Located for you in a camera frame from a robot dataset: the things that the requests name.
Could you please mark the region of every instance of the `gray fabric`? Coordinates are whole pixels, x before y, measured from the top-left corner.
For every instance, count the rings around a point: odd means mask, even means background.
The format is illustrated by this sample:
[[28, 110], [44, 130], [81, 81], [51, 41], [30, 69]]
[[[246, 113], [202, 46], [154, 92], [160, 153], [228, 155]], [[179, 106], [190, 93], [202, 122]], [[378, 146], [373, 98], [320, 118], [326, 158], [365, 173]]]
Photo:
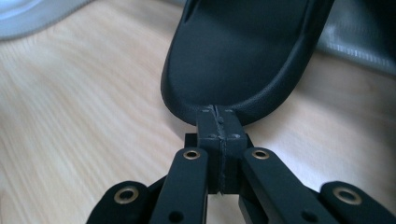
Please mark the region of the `gray fabric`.
[[396, 76], [396, 3], [335, 0], [318, 49]]
[[1, 0], [0, 40], [42, 30], [91, 0]]

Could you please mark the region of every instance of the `black plastic part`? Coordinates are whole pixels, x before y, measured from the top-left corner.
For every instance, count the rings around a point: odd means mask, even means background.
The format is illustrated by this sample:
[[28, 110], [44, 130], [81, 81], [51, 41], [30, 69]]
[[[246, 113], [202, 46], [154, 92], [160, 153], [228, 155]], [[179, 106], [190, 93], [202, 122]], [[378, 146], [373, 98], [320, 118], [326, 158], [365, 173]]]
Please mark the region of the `black plastic part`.
[[271, 223], [337, 223], [272, 151], [248, 149], [242, 170]]
[[268, 216], [262, 209], [260, 201], [245, 177], [242, 180], [238, 205], [247, 224], [268, 223]]
[[[137, 198], [130, 203], [116, 203], [116, 193], [125, 187], [137, 189]], [[109, 189], [100, 202], [93, 208], [88, 224], [140, 224], [147, 223], [149, 204], [148, 188], [138, 182], [125, 181]]]
[[209, 155], [209, 193], [237, 194], [240, 161], [248, 146], [235, 113], [222, 106], [208, 106], [197, 114], [197, 144]]
[[285, 101], [302, 75], [332, 0], [189, 0], [163, 68], [169, 110], [195, 125], [207, 105], [242, 125]]
[[319, 199], [342, 223], [396, 223], [396, 217], [380, 203], [361, 189], [344, 182], [323, 185]]
[[207, 163], [207, 153], [197, 147], [176, 154], [149, 223], [205, 223]]

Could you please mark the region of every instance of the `curved black component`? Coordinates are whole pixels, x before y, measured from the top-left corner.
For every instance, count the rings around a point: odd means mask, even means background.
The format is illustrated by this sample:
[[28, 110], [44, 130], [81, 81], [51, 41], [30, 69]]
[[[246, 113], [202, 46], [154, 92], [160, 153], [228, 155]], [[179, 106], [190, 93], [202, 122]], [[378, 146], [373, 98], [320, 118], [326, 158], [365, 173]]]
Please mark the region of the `curved black component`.
[[163, 69], [169, 110], [195, 124], [206, 105], [243, 125], [275, 110], [303, 73], [332, 0], [187, 1]]

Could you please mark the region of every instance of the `hole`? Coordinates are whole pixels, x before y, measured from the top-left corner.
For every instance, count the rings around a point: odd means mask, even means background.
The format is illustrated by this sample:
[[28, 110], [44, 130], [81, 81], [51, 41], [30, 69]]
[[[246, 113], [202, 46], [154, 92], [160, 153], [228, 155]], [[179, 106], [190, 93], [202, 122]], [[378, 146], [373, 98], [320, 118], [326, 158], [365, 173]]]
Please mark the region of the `hole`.
[[119, 204], [131, 203], [139, 196], [139, 190], [134, 186], [119, 189], [114, 195], [114, 201]]
[[315, 213], [307, 211], [307, 210], [304, 210], [301, 213], [301, 217], [307, 222], [318, 222], [317, 215], [315, 215]]
[[252, 153], [253, 157], [259, 160], [266, 160], [270, 158], [270, 155], [263, 150], [255, 150]]
[[187, 160], [196, 160], [201, 156], [201, 154], [198, 151], [189, 150], [189, 151], [186, 151], [185, 153], [183, 153], [183, 156]]
[[178, 223], [181, 222], [183, 220], [183, 214], [181, 212], [171, 212], [171, 214], [169, 214], [169, 221], [174, 222], [174, 223]]
[[134, 193], [131, 190], [126, 190], [120, 194], [120, 198], [123, 200], [128, 200], [132, 197], [134, 197]]
[[335, 197], [337, 197], [337, 199], [344, 203], [349, 203], [352, 205], [361, 204], [361, 196], [359, 196], [359, 194], [352, 189], [338, 187], [335, 188], [332, 193], [335, 195]]

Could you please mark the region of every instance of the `wooden table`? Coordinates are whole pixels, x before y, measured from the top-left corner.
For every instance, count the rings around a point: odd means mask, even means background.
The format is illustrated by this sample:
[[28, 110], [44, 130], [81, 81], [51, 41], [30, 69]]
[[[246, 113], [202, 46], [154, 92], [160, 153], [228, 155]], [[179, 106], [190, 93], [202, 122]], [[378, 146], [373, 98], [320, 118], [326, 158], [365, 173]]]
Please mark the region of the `wooden table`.
[[[163, 104], [182, 8], [97, 0], [0, 43], [0, 223], [84, 223], [107, 189], [166, 175], [195, 128]], [[308, 187], [356, 185], [396, 214], [396, 78], [316, 52], [289, 99], [246, 127]], [[243, 223], [210, 196], [207, 223]]]

